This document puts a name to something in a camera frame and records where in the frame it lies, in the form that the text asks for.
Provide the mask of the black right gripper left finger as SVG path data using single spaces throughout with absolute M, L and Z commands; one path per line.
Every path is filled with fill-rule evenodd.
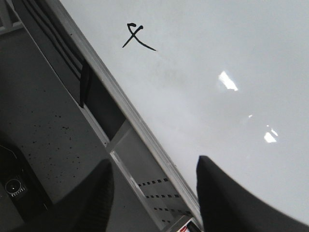
M 114 198 L 112 164 L 103 159 L 61 201 L 15 232 L 104 232 Z

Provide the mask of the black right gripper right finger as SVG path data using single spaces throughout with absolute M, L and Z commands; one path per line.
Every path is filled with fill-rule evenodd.
M 197 195 L 207 232 L 307 232 L 308 225 L 261 201 L 209 157 L 200 156 Z

